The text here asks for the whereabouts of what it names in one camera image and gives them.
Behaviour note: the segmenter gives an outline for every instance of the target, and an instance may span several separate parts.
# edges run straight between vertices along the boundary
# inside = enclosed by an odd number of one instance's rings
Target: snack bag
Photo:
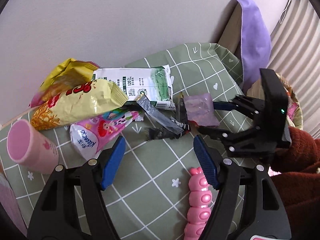
[[[70,126],[71,143],[83,158],[90,160],[138,115],[138,111],[116,109],[107,115],[98,115],[72,124]]]
[[[128,97],[113,82],[93,80],[55,95],[33,114],[36,130],[79,122],[123,106]]]
[[[89,82],[92,79],[93,71],[98,68],[99,66],[93,62],[68,58],[56,66],[47,76],[31,100],[30,106],[39,106],[63,91]]]

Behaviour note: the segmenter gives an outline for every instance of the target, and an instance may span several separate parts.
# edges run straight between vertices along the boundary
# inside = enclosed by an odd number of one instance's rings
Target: pink cup
[[[42,174],[51,174],[59,162],[57,147],[24,119],[15,122],[7,138],[10,158]]]

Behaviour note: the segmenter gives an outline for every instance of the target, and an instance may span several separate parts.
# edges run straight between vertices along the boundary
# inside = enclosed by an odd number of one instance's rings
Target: brown sweater
[[[292,236],[298,234],[320,203],[320,139],[290,127],[291,147],[277,153],[271,169],[282,174],[272,177],[283,201]]]

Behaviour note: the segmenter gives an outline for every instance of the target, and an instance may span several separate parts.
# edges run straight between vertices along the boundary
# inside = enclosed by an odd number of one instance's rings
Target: pink toy
[[[59,162],[56,146],[24,119],[15,122],[7,139],[10,158],[42,174],[51,174]]]
[[[298,104],[296,102],[293,102],[287,110],[287,116],[289,116],[291,121],[294,119],[294,111],[296,111],[297,108]]]
[[[184,229],[184,240],[198,240],[211,214],[208,204],[212,200],[212,193],[208,190],[209,184],[201,167],[191,168],[190,173],[192,175],[189,180],[191,207],[187,214],[188,224]]]

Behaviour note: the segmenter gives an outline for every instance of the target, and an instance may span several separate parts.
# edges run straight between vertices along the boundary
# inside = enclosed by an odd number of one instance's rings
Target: white cord
[[[284,20],[284,18],[285,18],[285,15],[286,15],[286,13],[287,13],[287,9],[288,9],[291,1],[292,1],[292,0],[288,0],[287,6],[285,7],[285,9],[284,9],[284,10],[282,11],[282,13],[280,14],[280,18],[279,18],[280,24],[282,24],[282,22],[283,22],[283,20]]]

